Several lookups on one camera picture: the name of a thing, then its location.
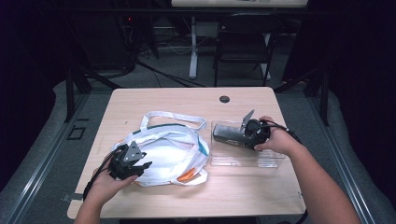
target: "right hand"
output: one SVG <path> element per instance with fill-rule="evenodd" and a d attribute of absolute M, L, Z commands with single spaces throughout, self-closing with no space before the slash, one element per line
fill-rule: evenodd
<path fill-rule="evenodd" d="M 269 120 L 274 121 L 271 117 L 263 116 L 260 120 Z M 258 144 L 254 147 L 255 150 L 265 150 L 272 149 L 274 152 L 285 154 L 289 156 L 290 151 L 293 148 L 301 147 L 302 145 L 297 142 L 293 137 L 291 137 L 286 131 L 277 128 L 271 127 L 271 135 L 270 138 L 262 144 Z"/>

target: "dark background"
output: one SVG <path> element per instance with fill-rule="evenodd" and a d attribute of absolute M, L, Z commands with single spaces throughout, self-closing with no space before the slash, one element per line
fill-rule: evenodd
<path fill-rule="evenodd" d="M 43 16 L 35 1 L 0 4 L 2 189 L 47 121 L 55 102 L 52 88 L 65 79 L 70 58 L 88 67 L 92 59 L 70 30 L 49 29 L 67 26 L 57 15 L 51 20 Z M 375 184 L 396 207 L 396 165 L 392 157 L 396 139 L 392 130 L 396 123 L 394 9 L 390 0 L 310 0 L 308 12 L 348 13 L 303 20 L 284 79 L 317 67 L 324 55 L 335 49 L 330 88 L 339 98 L 350 143 Z M 111 25 L 101 28 L 114 29 Z"/>

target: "hand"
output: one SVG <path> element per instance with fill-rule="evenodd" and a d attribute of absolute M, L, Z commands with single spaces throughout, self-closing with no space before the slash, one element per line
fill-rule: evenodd
<path fill-rule="evenodd" d="M 268 125 L 271 125 L 271 121 L 274 121 L 271 117 L 263 116 L 260 120 L 268 120 Z M 296 147 L 302 147 L 293 137 L 291 137 L 286 131 L 271 127 L 270 138 L 262 144 L 258 144 L 254 147 L 256 150 L 272 149 L 274 152 L 285 154 L 289 156 L 290 151 Z"/>
<path fill-rule="evenodd" d="M 108 174 L 107 168 L 110 161 L 111 159 L 104 166 L 105 170 L 102 171 L 94 180 L 85 201 L 90 201 L 98 206 L 103 206 L 106 202 L 112 199 L 120 189 L 127 187 L 137 179 L 137 175 L 133 175 L 124 180 L 115 180 Z M 93 175 L 96 174 L 97 170 L 98 169 L 95 169 L 93 171 Z"/>

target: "round black object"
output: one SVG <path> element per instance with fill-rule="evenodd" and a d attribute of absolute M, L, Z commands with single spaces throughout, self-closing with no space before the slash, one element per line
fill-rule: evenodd
<path fill-rule="evenodd" d="M 270 137 L 270 128 L 266 127 L 267 122 L 250 119 L 245 128 L 245 136 L 255 138 L 258 142 L 264 143 Z"/>
<path fill-rule="evenodd" d="M 230 97 L 228 97 L 228 96 L 220 96 L 219 99 L 224 104 L 227 104 L 228 102 L 230 102 Z"/>

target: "bag handle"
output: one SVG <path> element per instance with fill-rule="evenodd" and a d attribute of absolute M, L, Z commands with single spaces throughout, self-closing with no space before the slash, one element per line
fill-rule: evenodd
<path fill-rule="evenodd" d="M 149 119 L 152 117 L 164 117 L 164 118 L 169 118 L 169 119 L 178 119 L 178 120 L 183 120 L 183 121 L 199 123 L 200 125 L 198 128 L 192 128 L 191 126 L 186 125 L 190 129 L 193 129 L 195 131 L 200 131 L 202 128 L 206 127 L 206 120 L 201 117 L 176 114 L 176 113 L 166 112 L 166 111 L 150 111 L 143 117 L 142 123 L 140 124 L 140 130 L 147 129 L 148 124 L 149 124 Z"/>

